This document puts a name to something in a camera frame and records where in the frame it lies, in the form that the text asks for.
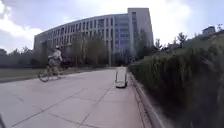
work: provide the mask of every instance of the hedge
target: hedge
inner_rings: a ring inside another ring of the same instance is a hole
[[[214,72],[206,62],[211,62],[216,68],[222,67],[221,62],[217,62],[220,59],[214,59],[218,53],[216,46],[207,50],[181,49],[171,53],[159,53],[130,65],[129,70],[162,106],[165,114],[178,122],[180,127],[192,127],[192,122],[197,127],[214,127],[218,123],[213,121],[213,116],[208,111],[215,113],[214,118],[218,119],[219,112],[214,112],[218,104],[214,99],[217,98],[223,72],[221,69]],[[210,105],[212,110],[209,110],[210,108],[203,109],[202,104],[214,105]]]

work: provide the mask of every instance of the building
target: building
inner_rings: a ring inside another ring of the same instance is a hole
[[[202,33],[203,33],[204,36],[212,35],[215,32],[216,32],[216,30],[215,30],[215,27],[214,26],[210,26],[210,27],[208,27],[208,28],[206,28],[206,29],[204,29],[202,31]]]
[[[6,55],[6,54],[7,54],[6,50],[0,48],[0,55]]]
[[[125,14],[112,14],[70,22],[35,36],[34,50],[41,52],[43,42],[50,48],[56,45],[70,46],[75,33],[94,36],[103,35],[111,54],[129,50],[134,53],[134,40],[140,30],[148,35],[149,46],[153,45],[153,32],[148,8],[128,8]]]

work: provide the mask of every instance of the curb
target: curb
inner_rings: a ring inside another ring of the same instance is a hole
[[[147,96],[147,92],[144,90],[143,85],[141,85],[135,77],[130,73],[131,80],[133,82],[133,86],[136,88],[142,103],[144,105],[144,108],[147,112],[147,115],[152,123],[153,128],[166,128],[162,120],[160,119],[159,115],[155,111],[154,107],[152,106],[150,99]]]
[[[0,79],[0,83],[13,82],[13,81],[22,81],[37,78],[37,76],[26,76],[26,77],[13,77]]]

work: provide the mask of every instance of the sky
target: sky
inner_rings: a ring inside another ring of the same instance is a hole
[[[74,20],[126,13],[128,7],[148,7],[154,39],[167,44],[180,32],[192,37],[224,24],[223,5],[223,0],[0,0],[0,48],[33,49],[38,33]]]

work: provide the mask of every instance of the paved walkway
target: paved walkway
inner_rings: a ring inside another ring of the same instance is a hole
[[[133,88],[116,89],[115,73],[0,84],[0,113],[13,128],[143,128]]]

